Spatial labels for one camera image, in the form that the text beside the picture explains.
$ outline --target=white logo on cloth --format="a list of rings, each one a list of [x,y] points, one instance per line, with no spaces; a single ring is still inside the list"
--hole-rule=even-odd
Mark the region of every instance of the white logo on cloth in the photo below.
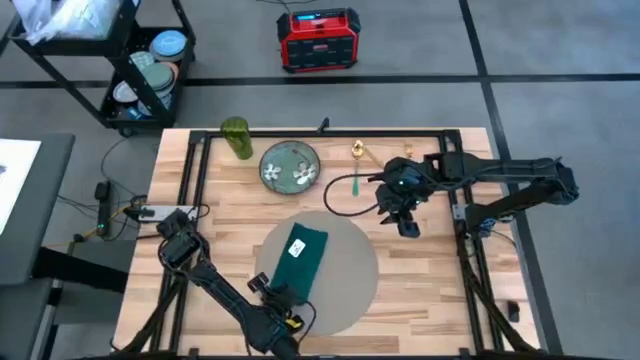
[[[293,244],[291,244],[291,247],[289,247],[289,254],[291,254],[291,256],[293,256],[294,258],[297,258],[298,256],[300,256],[300,253],[302,252],[302,250],[304,250],[305,246],[307,245],[303,243],[302,240],[296,239]]]

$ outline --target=cart wheel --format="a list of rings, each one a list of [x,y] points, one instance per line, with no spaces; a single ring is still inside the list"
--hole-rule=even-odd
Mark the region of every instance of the cart wheel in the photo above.
[[[120,136],[122,136],[123,138],[129,138],[133,135],[133,129],[121,128],[121,129],[118,129],[118,134],[120,134]]]

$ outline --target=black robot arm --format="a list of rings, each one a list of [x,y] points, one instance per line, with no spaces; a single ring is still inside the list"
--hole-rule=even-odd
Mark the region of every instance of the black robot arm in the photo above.
[[[382,224],[395,223],[400,235],[420,236],[411,211],[429,200],[435,191],[453,191],[476,182],[505,184],[530,183],[518,192],[487,205],[458,208],[457,216],[465,220],[468,231],[481,235],[498,220],[540,203],[566,205],[578,198],[578,187],[571,169],[559,160],[483,160],[463,152],[425,155],[422,163],[394,158],[384,171],[370,177],[382,181],[376,191],[378,214],[388,212]]]
[[[228,311],[240,323],[251,347],[262,353],[271,351],[281,360],[298,356],[298,342],[287,327],[287,319],[273,307],[249,303],[220,275],[209,260],[208,241],[195,230],[187,214],[178,209],[158,224],[157,229],[164,238],[158,248],[163,266],[201,287]],[[181,270],[194,256],[195,266],[188,272]]]

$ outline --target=wooden table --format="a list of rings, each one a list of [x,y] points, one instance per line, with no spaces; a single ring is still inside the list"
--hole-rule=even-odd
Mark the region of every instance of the wooden table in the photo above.
[[[189,129],[165,130],[149,189],[149,203],[176,203],[187,149]],[[492,158],[484,128],[461,128],[467,152]],[[317,183],[298,196],[282,196],[261,182],[258,164],[264,151],[283,138],[254,138],[254,156],[238,160],[224,139],[213,139],[204,203],[211,212],[200,220],[200,232],[211,242],[211,259],[240,293],[258,303],[246,286],[254,276],[254,262],[262,241],[281,220],[300,211],[325,210],[322,191],[331,179],[353,172],[351,146],[356,138],[305,138],[318,153],[322,171]],[[414,159],[439,152],[438,142],[429,138],[362,139],[382,162],[404,156],[404,145],[414,148]],[[199,151],[192,174],[197,174]],[[360,160],[362,172],[380,168],[368,157]],[[196,176],[191,176],[189,199],[193,198]],[[361,179],[360,196],[351,195],[351,181],[338,183],[329,194],[336,210],[353,212],[375,203],[377,184]],[[499,185],[473,186],[474,200],[488,203],[502,197]],[[459,348],[473,348],[460,265],[456,256],[451,209],[444,193],[434,194],[414,216],[422,237],[401,238],[393,225],[379,225],[382,216],[371,212],[352,221],[369,236],[378,256],[379,284],[368,312],[352,327],[333,336],[308,337],[303,354],[405,354],[455,355]],[[497,231],[512,236],[507,225]],[[144,227],[146,233],[154,231]],[[158,300],[162,267],[156,258],[159,240],[140,240],[131,264],[114,344],[128,343],[142,327]],[[485,239],[493,291],[498,306],[506,301],[521,308],[520,323],[514,327],[525,340],[538,346],[538,338],[513,244],[500,236]],[[478,302],[486,346],[490,348],[486,313]],[[173,311],[165,320],[161,348],[167,348]],[[180,341],[180,353],[198,347],[203,355],[243,355],[243,337],[238,323],[204,291],[190,285]]]

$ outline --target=white flower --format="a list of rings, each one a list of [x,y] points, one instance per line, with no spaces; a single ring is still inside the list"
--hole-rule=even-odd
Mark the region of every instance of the white flower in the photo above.
[[[293,172],[293,177],[298,179],[298,185],[302,185],[304,183],[306,183],[307,181],[313,179],[314,177],[316,177],[316,166],[315,165],[311,165],[309,167],[309,169],[307,169],[307,164],[306,163],[300,163],[300,165],[298,165],[298,169],[300,169],[300,171],[294,171]]]
[[[278,173],[282,171],[279,166],[274,167],[273,164],[269,164],[264,171],[264,178],[267,180],[278,180]]]

